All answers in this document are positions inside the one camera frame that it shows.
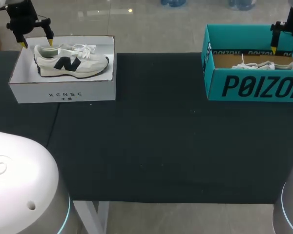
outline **teal shoe box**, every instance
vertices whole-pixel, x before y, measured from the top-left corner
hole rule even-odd
[[[269,25],[207,25],[202,66],[208,99],[293,102],[293,70],[231,69],[242,63],[242,54],[248,62],[286,65],[293,61],[291,34],[281,33],[276,56],[271,40]]]

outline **shoebox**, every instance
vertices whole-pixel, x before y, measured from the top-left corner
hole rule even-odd
[[[116,53],[112,36],[54,37],[53,46],[63,43],[96,45],[95,53],[109,58],[109,65],[100,75],[77,79],[70,76],[44,78],[38,74],[34,61],[34,47],[49,47],[47,38],[27,38],[9,81],[18,103],[73,102],[115,100]]]
[[[232,69],[242,63],[293,62],[293,37],[271,51],[270,25],[207,25],[202,49],[206,94],[218,101],[293,102],[293,70]]]

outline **table leg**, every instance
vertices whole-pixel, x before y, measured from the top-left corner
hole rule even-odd
[[[100,201],[98,212],[92,201],[73,201],[88,234],[106,234],[108,201]]]

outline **white cover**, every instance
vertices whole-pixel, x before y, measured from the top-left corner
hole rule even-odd
[[[56,162],[44,147],[0,132],[0,234],[16,234],[35,222],[58,181]]]

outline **white shoe box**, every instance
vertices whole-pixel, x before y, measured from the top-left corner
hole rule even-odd
[[[54,37],[53,46],[63,43],[96,45],[95,53],[104,54],[109,58],[109,65],[101,75],[85,79],[70,76],[41,77],[34,61],[34,48],[37,44],[48,47],[48,40],[43,37],[27,38],[26,41],[28,49],[22,49],[9,81],[18,103],[115,100],[116,53],[114,37]]]

